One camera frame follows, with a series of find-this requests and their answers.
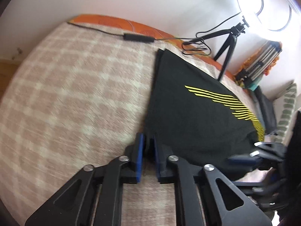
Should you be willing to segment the green striped white pillow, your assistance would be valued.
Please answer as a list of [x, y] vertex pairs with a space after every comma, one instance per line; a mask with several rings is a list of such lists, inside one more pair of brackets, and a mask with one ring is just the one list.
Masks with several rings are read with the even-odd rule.
[[277, 121], [277, 127], [272, 141], [284, 143], [286, 134], [291, 124], [293, 113], [296, 105], [297, 97], [297, 84], [291, 82], [286, 88], [284, 88], [273, 101], [275, 118]]

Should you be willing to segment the plaid pink bed cover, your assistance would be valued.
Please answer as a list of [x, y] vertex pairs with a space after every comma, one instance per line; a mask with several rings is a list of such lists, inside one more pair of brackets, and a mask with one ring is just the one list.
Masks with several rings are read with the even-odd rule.
[[142, 130], [156, 51], [120, 29], [64, 23], [22, 62], [1, 100], [1, 200], [19, 225], [84, 165], [104, 165]]

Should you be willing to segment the black mini tripod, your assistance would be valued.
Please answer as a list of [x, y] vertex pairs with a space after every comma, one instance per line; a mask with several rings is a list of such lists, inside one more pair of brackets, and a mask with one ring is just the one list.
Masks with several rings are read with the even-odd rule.
[[239, 22], [236, 26], [231, 27], [230, 29], [223, 29], [223, 30], [219, 30], [216, 32], [212, 32], [209, 34], [206, 34], [204, 36], [200, 36], [200, 37], [196, 37], [193, 38], [189, 41], [184, 41], [182, 43], [182, 52], [186, 55], [200, 55], [199, 51], [204, 50], [204, 48], [202, 47], [195, 47], [193, 45], [204, 45], [206, 47], [209, 47], [205, 41], [208, 39], [212, 39], [212, 38], [216, 38], [216, 37], [220, 37], [220, 36], [224, 36], [224, 35], [228, 35], [227, 39], [224, 41], [223, 45], [221, 46], [221, 48], [218, 50], [218, 52], [215, 54], [215, 56], [213, 57], [214, 61], [217, 61], [220, 56], [226, 51], [226, 57], [225, 60], [222, 64], [222, 68], [220, 70], [219, 76], [217, 78], [217, 80], [219, 82], [221, 82], [222, 78], [225, 75], [226, 69], [228, 67], [228, 64], [232, 58], [234, 49], [236, 47], [237, 44], [237, 38], [241, 35], [245, 33], [245, 27], [249, 27], [249, 24], [247, 23], [245, 17], [242, 17], [242, 22]]

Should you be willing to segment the dark grey folded garment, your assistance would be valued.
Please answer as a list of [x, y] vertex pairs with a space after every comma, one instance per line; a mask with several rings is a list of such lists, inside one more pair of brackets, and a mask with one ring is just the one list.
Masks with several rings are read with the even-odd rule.
[[261, 115], [263, 118], [266, 134], [273, 133], [277, 128], [274, 106], [272, 102], [264, 95], [260, 86], [254, 90], [255, 97], [258, 101]]

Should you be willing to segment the blue folded jeans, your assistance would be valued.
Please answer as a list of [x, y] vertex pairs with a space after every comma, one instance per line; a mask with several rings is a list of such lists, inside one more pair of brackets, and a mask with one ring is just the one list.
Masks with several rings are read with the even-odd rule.
[[254, 92], [251, 90], [248, 90], [249, 95], [254, 103], [254, 114], [256, 115], [256, 117], [258, 118], [258, 120], [260, 121], [262, 127], [265, 129], [265, 123], [264, 123], [264, 119], [263, 119], [263, 115], [261, 112], [261, 108], [259, 105], [259, 101], [257, 99], [257, 97], [255, 96]]

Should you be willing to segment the black sport pants yellow print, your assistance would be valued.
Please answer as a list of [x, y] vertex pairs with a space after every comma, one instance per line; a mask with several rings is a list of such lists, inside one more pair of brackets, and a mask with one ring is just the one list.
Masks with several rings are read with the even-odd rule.
[[169, 50], [156, 54], [145, 131], [175, 155], [197, 166], [212, 164], [232, 181], [249, 168], [229, 158], [253, 152], [265, 136], [233, 92]]

